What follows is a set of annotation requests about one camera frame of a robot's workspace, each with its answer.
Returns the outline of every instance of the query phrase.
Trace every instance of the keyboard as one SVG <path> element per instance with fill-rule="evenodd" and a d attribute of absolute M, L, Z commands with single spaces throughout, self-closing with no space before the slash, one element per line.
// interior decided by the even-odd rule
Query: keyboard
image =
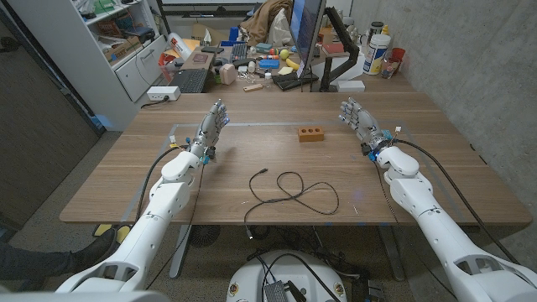
<path fill-rule="evenodd" d="M 178 86 L 181 93 L 202 93 L 205 86 L 208 70 L 179 70 L 169 84 Z"/>
<path fill-rule="evenodd" d="M 248 46 L 246 43 L 233 45 L 232 54 L 229 56 L 229 62 L 233 63 L 236 60 L 246 59 Z"/>

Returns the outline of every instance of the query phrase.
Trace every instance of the orange brick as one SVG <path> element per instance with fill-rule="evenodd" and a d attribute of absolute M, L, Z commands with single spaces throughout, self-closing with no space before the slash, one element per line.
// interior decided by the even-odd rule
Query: orange brick
<path fill-rule="evenodd" d="M 299 127 L 299 142 L 320 142 L 325 140 L 325 131 L 321 126 Z"/>

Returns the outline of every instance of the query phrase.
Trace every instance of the wooden table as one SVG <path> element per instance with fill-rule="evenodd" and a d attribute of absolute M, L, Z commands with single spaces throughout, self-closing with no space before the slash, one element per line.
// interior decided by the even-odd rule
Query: wooden table
<path fill-rule="evenodd" d="M 425 93 L 411 92 L 406 80 L 372 77 L 380 91 L 398 92 L 351 94 L 367 108 L 384 129 L 403 127 L 399 138 L 413 141 L 434 154 L 470 201 L 479 216 L 491 225 L 526 225 L 531 215 L 509 188 L 479 158 L 442 111 Z M 245 212 L 257 201 L 248 189 L 248 180 L 263 168 L 253 188 L 261 198 L 283 197 L 276 186 L 285 171 L 300 173 L 306 185 L 318 181 L 332 184 L 340 196 L 335 215 L 317 214 L 296 202 L 263 205 L 248 217 L 251 224 L 290 225 L 393 225 L 395 220 L 383 197 L 373 163 L 360 154 L 360 141 L 345 124 L 339 123 L 340 103 L 346 93 L 269 93 L 268 91 L 226 92 L 182 95 L 177 102 L 143 109 L 96 167 L 86 183 L 60 214 L 65 222 L 132 222 L 137 191 L 157 156 L 167 146 L 170 134 L 179 140 L 194 135 L 196 126 L 218 98 L 227 105 L 232 124 L 222 129 L 216 145 L 216 160 L 206 167 L 192 224 L 242 224 Z M 299 125 L 321 125 L 325 140 L 299 143 Z M 442 207 L 461 224 L 474 224 L 455 191 L 432 162 L 414 149 L 399 145 L 420 162 L 420 170 L 434 186 Z M 166 156 L 155 169 L 150 184 L 159 177 L 160 167 L 176 153 Z M 174 219 L 187 223 L 198 194 L 199 174 L 191 186 L 190 202 Z M 283 185 L 296 192 L 298 181 L 284 177 Z M 301 200 L 319 210 L 334 208 L 331 190 L 315 190 Z M 392 202 L 395 214 L 404 223 L 414 220 Z"/>

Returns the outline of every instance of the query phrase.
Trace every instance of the metal table leg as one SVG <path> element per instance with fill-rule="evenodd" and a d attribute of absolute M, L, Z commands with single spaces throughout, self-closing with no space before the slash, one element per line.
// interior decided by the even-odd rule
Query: metal table leg
<path fill-rule="evenodd" d="M 179 237 L 177 238 L 177 243 L 175 244 L 175 248 L 179 246 L 179 243 L 181 239 L 186 234 L 186 238 L 181 244 L 181 246 L 177 249 L 177 252 L 175 252 L 174 258 L 171 260 L 171 265 L 169 266 L 169 277 L 172 279 L 177 279 L 181 273 L 181 269 L 183 267 L 183 260 L 185 258 L 185 251 L 186 251 L 186 244 L 188 242 L 188 236 L 190 234 L 190 229 L 188 225 L 183 225 L 179 229 Z"/>
<path fill-rule="evenodd" d="M 392 266 L 392 272 L 394 278 L 397 281 L 404 281 L 404 270 L 399 251 L 397 250 L 397 244 L 395 243 L 395 236 L 391 226 L 379 226 L 378 232 L 383 239 L 384 247 L 386 247 L 386 254 L 388 255 L 389 262 Z"/>

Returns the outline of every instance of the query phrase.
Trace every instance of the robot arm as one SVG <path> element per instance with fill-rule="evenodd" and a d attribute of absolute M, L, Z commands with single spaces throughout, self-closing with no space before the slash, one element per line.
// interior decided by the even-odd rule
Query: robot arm
<path fill-rule="evenodd" d="M 418 162 L 392 145 L 377 121 L 351 97 L 341 109 L 362 140 L 362 152 L 378 163 L 390 194 L 419 224 L 460 301 L 535 301 L 537 274 L 477 247 L 433 196 Z"/>
<path fill-rule="evenodd" d="M 229 122 L 218 100 L 205 115 L 188 149 L 162 168 L 162 176 L 149 192 L 149 204 L 119 249 L 101 263 L 67 279 L 57 290 L 69 292 L 125 292 L 143 289 L 148 268 L 172 218 L 190 199 L 192 174 L 214 148 Z"/>

